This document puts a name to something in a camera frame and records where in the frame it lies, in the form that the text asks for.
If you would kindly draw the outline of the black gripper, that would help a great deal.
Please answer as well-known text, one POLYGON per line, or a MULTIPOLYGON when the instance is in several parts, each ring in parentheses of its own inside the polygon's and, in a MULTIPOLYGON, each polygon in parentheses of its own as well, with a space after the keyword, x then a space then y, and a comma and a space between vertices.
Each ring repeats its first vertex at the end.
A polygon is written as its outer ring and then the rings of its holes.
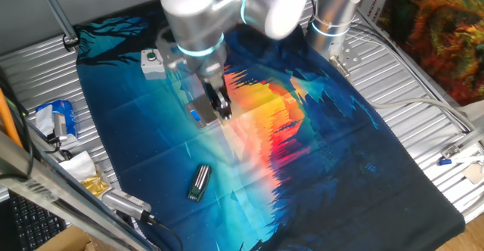
POLYGON ((224 120, 230 119, 232 117, 231 100, 228 96, 224 73, 222 71, 204 73, 200 76, 200 81, 214 111, 219 112, 224 120))

